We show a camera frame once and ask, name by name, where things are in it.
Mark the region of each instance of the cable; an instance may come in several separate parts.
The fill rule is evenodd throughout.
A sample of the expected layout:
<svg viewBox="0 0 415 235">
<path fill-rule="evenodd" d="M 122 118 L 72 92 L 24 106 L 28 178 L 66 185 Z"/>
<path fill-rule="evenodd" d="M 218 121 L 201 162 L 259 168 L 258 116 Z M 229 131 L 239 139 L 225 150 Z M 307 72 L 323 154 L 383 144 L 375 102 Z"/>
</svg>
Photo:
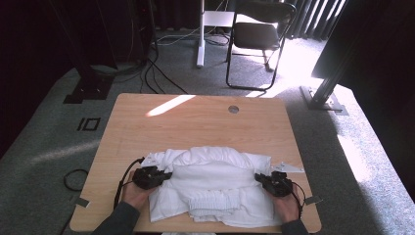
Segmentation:
<svg viewBox="0 0 415 235">
<path fill-rule="evenodd" d="M 291 187 L 288 187 L 290 189 L 291 194 L 294 196 L 294 198 L 297 201 L 297 205 L 299 206 L 299 219 L 301 219 L 302 208 L 304 207 L 304 204 L 305 204 L 305 193 L 304 193 L 304 190 L 296 182 L 293 182 L 293 184 L 297 185 L 301 189 L 302 195 L 303 195 L 302 203 L 300 203 L 299 197 L 297 197 L 297 195 L 294 193 L 294 191 L 291 189 Z"/>
<path fill-rule="evenodd" d="M 116 189 L 116 194 L 115 194 L 115 197 L 114 197 L 114 210 L 115 210 L 115 208 L 116 208 L 116 205 L 118 205 L 118 202 L 119 202 L 119 195 L 121 194 L 121 189 L 122 189 L 122 186 L 124 186 L 124 180 L 125 180 L 125 177 L 127 176 L 128 172 L 131 170 L 131 168 L 132 168 L 135 164 L 137 164 L 137 163 L 139 163 L 140 161 L 143 161 L 143 160 L 144 160 L 144 157 L 142 157 L 141 159 L 137 159 L 137 160 L 135 160 L 134 162 L 132 162 L 132 163 L 130 164 L 130 166 L 127 168 L 127 170 L 125 171 L 124 176 L 122 177 L 122 179 L 119 181 L 119 183 L 118 183 L 118 188 Z"/>
<path fill-rule="evenodd" d="M 198 40 L 200 38 L 200 36 L 198 36 L 198 35 L 191 35 L 192 33 L 193 33 L 193 31 L 191 33 L 187 34 L 187 35 L 184 35 L 184 36 L 183 35 L 167 35 L 167 36 L 164 36 L 164 37 L 158 39 L 158 41 L 166 40 L 168 38 L 173 38 L 173 39 L 177 38 L 177 37 L 179 37 L 179 38 L 174 40 L 173 42 L 159 44 L 159 45 L 169 46 L 169 45 L 172 45 L 172 44 L 174 44 L 174 43 L 176 43 L 180 40 L 183 40 L 184 38 L 189 38 L 189 39 L 192 39 L 192 40 Z M 226 41 L 225 42 L 214 41 L 214 40 L 209 39 L 210 37 L 222 37 L 222 38 L 225 38 Z M 205 42 L 210 44 L 210 45 L 214 45 L 214 46 L 226 46 L 226 45 L 229 44 L 229 36 L 227 36 L 225 34 L 210 34 L 210 32 L 208 32 L 208 33 L 205 34 Z"/>
<path fill-rule="evenodd" d="M 133 74 L 132 76 L 128 77 L 128 78 L 127 78 L 127 79 L 125 79 L 125 80 L 116 80 L 116 81 L 113 81 L 113 84 L 114 84 L 114 83 L 123 83 L 123 82 L 129 81 L 129 80 L 132 80 L 132 79 L 134 79 L 134 78 L 136 77 L 136 75 L 137 75 L 137 74 Z"/>
<path fill-rule="evenodd" d="M 220 8 L 220 6 L 222 6 L 222 4 L 223 4 L 223 2 L 224 2 L 225 0 L 222 0 L 220 3 L 219 3 L 219 5 L 216 7 L 216 9 L 215 9 L 215 12 L 217 12 L 218 10 L 219 10 L 219 8 Z M 227 8 L 228 8 L 228 3 L 229 3 L 229 0 L 226 0 L 226 5 L 225 5 L 225 8 L 224 8 L 224 10 L 223 11 L 226 11 L 227 10 Z M 157 40 L 157 41 L 162 41 L 162 40 L 164 40 L 165 38 L 168 38 L 168 37 L 179 37 L 178 39 L 176 39 L 175 41 L 173 41 L 173 42 L 171 42 L 171 43 L 167 43 L 167 44 L 159 44 L 160 46 L 169 46 L 169 45 L 172 45 L 172 44 L 174 44 L 174 43 L 176 43 L 176 42 L 178 42 L 178 41 L 180 41 L 180 40 L 182 40 L 182 39 L 184 39 L 184 38 L 186 38 L 186 37 L 190 37 L 196 30 L 198 30 L 198 29 L 200 29 L 199 27 L 198 28 L 196 28 L 196 29 L 193 29 L 193 31 L 191 31 L 190 33 L 188 33 L 188 34 L 186 34 L 186 35 L 166 35 L 166 36 L 164 36 L 164 37 L 162 37 L 162 38 L 160 38 L 159 40 Z M 214 30 L 216 29 L 216 26 L 211 30 L 211 31 L 209 31 L 209 32 L 207 32 L 207 33 L 205 33 L 204 35 L 209 35 L 211 32 L 213 32 Z"/>
<path fill-rule="evenodd" d="M 162 94 L 165 94 L 164 90 L 162 90 L 162 88 L 159 86 L 159 83 L 156 80 L 156 73 L 155 73 L 155 69 L 154 67 L 152 67 L 152 72 L 153 72 L 153 81 L 156 84 L 157 88 L 162 92 Z"/>
<path fill-rule="evenodd" d="M 142 74 L 143 73 L 141 73 L 140 74 L 140 78 L 141 78 L 141 80 L 143 81 L 143 83 L 144 82 L 146 82 L 146 85 L 155 93 L 155 94 L 159 94 L 159 92 L 157 92 L 151 85 L 150 85 L 150 83 L 149 83 L 149 78 L 147 77 L 147 74 L 148 74 L 148 72 L 149 72 L 149 70 L 152 68 L 152 66 L 153 66 L 153 64 L 151 64 L 151 65 L 149 65 L 149 67 L 147 68 L 147 70 L 146 70 L 146 72 L 145 72 L 145 74 L 144 74 L 144 80 L 143 80 L 143 77 L 142 77 Z"/>
<path fill-rule="evenodd" d="M 85 169 L 74 169 L 74 170 L 71 170 L 70 172 L 68 172 L 65 176 L 64 176 L 64 185 L 65 185 L 65 187 L 67 187 L 67 189 L 69 189 L 69 190 L 71 190 L 71 191 L 73 191 L 73 192 L 80 192 L 80 191 L 82 191 L 82 187 L 81 188 L 74 188 L 74 187 L 72 187 L 72 186 L 70 186 L 69 184 L 68 184 L 68 177 L 70 176 L 70 175 L 72 175 L 73 173 L 75 173 L 75 172 L 84 172 L 86 175 L 88 175 L 88 171 L 86 171 Z"/>
<path fill-rule="evenodd" d="M 128 52 L 126 62 L 129 61 L 129 58 L 130 58 L 131 53 L 132 53 L 132 49 L 134 48 L 134 20 L 132 19 L 131 11 L 129 11 L 129 12 L 130 12 L 129 14 L 130 14 L 130 18 L 131 18 L 131 45 L 130 45 L 130 51 Z"/>
<path fill-rule="evenodd" d="M 168 81 L 170 81 L 173 85 L 175 85 L 177 88 L 179 88 L 181 91 L 183 91 L 185 94 L 189 94 L 187 93 L 187 91 L 185 91 L 181 86 L 179 86 L 177 83 L 175 83 L 173 80 L 171 80 L 170 78 L 168 78 L 167 75 L 164 74 L 164 72 L 162 72 L 162 70 L 152 61 L 149 59 L 149 62 L 152 64 L 152 66 L 156 67 L 156 69 L 158 69 L 159 72 L 161 72 L 161 74 L 165 77 L 165 79 L 167 79 Z"/>
</svg>

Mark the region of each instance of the metal chair frame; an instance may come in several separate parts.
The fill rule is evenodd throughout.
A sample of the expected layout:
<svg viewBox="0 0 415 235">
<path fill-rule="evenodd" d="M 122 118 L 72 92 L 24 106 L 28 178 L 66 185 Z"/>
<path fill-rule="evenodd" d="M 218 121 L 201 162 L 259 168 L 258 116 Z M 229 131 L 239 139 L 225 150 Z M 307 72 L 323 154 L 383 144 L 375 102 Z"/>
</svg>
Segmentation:
<svg viewBox="0 0 415 235">
<path fill-rule="evenodd" d="M 296 16 L 296 7 L 289 4 L 289 3 L 271 3 L 271 2 L 259 2 L 259 1 L 249 1 L 245 2 L 242 5 L 238 6 L 235 14 L 234 19 L 232 22 L 232 30 L 231 30 L 231 36 L 229 40 L 229 47 L 228 52 L 226 55 L 226 62 L 227 62 L 227 69 L 226 69 L 226 84 L 235 89 L 245 89 L 245 90 L 257 90 L 257 91 L 266 91 L 269 88 L 271 88 L 274 85 L 275 78 L 277 75 L 278 65 L 280 63 L 281 55 L 283 52 L 286 34 L 288 29 L 290 28 L 291 24 L 294 21 L 294 18 Z M 262 24 L 278 24 L 278 27 L 275 29 L 275 32 L 277 33 L 278 30 L 281 30 L 279 33 L 278 38 L 278 44 L 275 48 L 250 48 L 250 47 L 241 47 L 243 49 L 255 49 L 255 50 L 262 50 L 263 58 L 265 61 L 265 66 L 268 71 L 272 71 L 270 68 L 268 62 L 271 59 L 272 55 L 275 51 L 279 50 L 278 53 L 278 60 L 274 69 L 274 73 L 272 76 L 271 84 L 265 88 L 260 87 L 253 87 L 253 86 L 243 86 L 243 85 L 233 85 L 230 82 L 229 78 L 229 72 L 230 72 L 230 66 L 231 66 L 231 57 L 232 55 L 243 55 L 243 56 L 252 56 L 252 55 L 245 55 L 245 54 L 234 54 L 232 53 L 232 47 L 234 45 L 234 36 L 235 36 L 235 25 L 237 24 L 236 20 L 239 15 L 245 15 L 247 17 L 250 17 Z M 265 51 L 266 50 L 272 50 L 272 54 L 269 58 L 266 58 Z"/>
</svg>

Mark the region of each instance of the black stand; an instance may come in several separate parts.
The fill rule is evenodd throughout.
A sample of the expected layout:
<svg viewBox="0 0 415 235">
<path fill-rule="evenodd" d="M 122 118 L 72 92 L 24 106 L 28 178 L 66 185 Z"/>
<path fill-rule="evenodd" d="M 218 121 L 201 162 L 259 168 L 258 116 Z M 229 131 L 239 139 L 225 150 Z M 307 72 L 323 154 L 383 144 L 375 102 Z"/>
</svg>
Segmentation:
<svg viewBox="0 0 415 235">
<path fill-rule="evenodd" d="M 67 96 L 64 104 L 81 104 L 84 99 L 107 99 L 114 77 L 102 77 L 91 68 L 62 0 L 39 0 L 39 3 L 43 6 L 50 20 L 57 23 L 57 31 L 67 48 L 70 60 L 80 75 L 78 84 L 73 93 Z"/>
<path fill-rule="evenodd" d="M 346 107 L 339 103 L 335 94 L 332 93 L 328 98 L 319 99 L 318 90 L 316 91 L 316 89 L 305 86 L 302 86 L 300 89 L 309 109 L 334 111 L 336 115 L 348 116 Z"/>
</svg>

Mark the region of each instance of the wooden table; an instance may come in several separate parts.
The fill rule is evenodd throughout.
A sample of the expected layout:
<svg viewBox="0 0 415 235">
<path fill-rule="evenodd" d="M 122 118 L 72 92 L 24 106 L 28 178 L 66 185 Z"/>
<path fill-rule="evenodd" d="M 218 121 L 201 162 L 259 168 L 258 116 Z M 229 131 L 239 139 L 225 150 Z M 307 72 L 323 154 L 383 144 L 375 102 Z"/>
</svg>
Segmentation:
<svg viewBox="0 0 415 235">
<path fill-rule="evenodd" d="M 149 153 L 196 146 L 227 146 L 262 154 L 272 164 L 303 167 L 284 103 L 275 98 L 121 94 L 70 222 L 74 231 L 94 230 L 113 210 L 118 182 L 127 167 Z M 288 177 L 311 195 L 305 173 Z M 309 232 L 321 229 L 315 205 L 305 206 L 302 221 Z M 136 231 L 280 232 L 280 227 L 238 228 L 221 222 L 196 223 L 187 213 L 151 223 L 146 205 Z"/>
</svg>

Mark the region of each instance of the table leg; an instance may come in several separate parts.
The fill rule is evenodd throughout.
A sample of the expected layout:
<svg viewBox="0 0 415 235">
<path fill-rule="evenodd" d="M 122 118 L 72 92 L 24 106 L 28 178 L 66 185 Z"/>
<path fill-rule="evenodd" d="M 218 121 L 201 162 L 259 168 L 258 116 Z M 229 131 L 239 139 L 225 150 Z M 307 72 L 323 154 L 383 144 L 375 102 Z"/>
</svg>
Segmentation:
<svg viewBox="0 0 415 235">
<path fill-rule="evenodd" d="M 205 0 L 201 0 L 201 26 L 200 26 L 200 39 L 199 39 L 199 51 L 198 51 L 198 61 L 197 67 L 202 68 L 204 66 L 204 59 L 205 59 L 205 22 L 204 22 L 204 14 L 205 14 Z"/>
</svg>

